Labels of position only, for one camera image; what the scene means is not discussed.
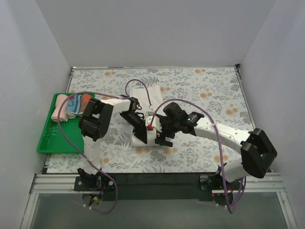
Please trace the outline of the pink towel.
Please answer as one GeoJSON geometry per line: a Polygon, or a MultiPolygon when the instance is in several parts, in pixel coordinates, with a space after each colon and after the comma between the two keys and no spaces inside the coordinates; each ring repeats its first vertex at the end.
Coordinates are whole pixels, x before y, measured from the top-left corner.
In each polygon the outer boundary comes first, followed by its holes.
{"type": "Polygon", "coordinates": [[[61,111],[59,111],[61,105],[63,104],[63,102],[65,101],[66,98],[68,98],[68,96],[65,94],[59,94],[57,96],[56,101],[55,101],[55,109],[51,115],[51,120],[53,122],[57,122],[57,121],[67,122],[68,121],[68,117],[66,115],[66,110],[67,110],[69,101],[66,101],[64,103],[64,105],[62,106],[61,111]]]}

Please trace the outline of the white towel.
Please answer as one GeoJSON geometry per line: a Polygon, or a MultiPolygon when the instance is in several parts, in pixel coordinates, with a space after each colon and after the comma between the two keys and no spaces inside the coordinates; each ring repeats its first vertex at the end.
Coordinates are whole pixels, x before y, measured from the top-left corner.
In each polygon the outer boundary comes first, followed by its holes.
{"type": "MultiPolygon", "coordinates": [[[[161,92],[161,87],[158,85],[148,87],[148,93],[145,88],[131,89],[130,96],[138,99],[142,110],[140,113],[144,114],[144,119],[148,116],[147,110],[149,106],[152,105],[153,109],[156,110],[157,107],[163,102],[163,95],[161,92]]],[[[131,147],[149,147],[157,146],[154,142],[157,135],[157,131],[148,131],[147,130],[147,144],[132,144],[132,135],[131,135],[131,147]]]]}

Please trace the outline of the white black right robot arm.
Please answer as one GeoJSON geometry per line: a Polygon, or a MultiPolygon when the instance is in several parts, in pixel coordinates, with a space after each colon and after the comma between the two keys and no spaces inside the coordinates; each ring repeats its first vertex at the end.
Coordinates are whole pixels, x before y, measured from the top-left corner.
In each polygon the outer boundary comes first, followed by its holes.
{"type": "Polygon", "coordinates": [[[147,126],[148,130],[156,129],[156,144],[172,147],[172,143],[165,139],[173,139],[176,133],[182,132],[216,141],[240,154],[239,159],[220,165],[215,174],[218,179],[224,179],[226,184],[246,176],[264,178],[277,157],[275,147],[262,129],[247,131],[216,124],[208,114],[188,114],[175,102],[168,104],[163,112],[164,115],[154,113],[147,126]]]}

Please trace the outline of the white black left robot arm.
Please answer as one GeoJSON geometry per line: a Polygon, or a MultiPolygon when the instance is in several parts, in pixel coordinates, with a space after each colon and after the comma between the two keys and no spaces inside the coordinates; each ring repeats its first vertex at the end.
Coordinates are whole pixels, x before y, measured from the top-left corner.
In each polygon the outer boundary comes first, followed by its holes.
{"type": "Polygon", "coordinates": [[[119,114],[133,127],[132,133],[135,137],[144,144],[148,143],[147,127],[144,118],[135,112],[137,109],[141,107],[138,99],[134,97],[105,101],[95,98],[89,100],[79,122],[84,141],[85,162],[78,169],[78,174],[87,188],[97,190],[100,186],[98,172],[101,169],[101,142],[109,129],[112,115],[119,114]]]}

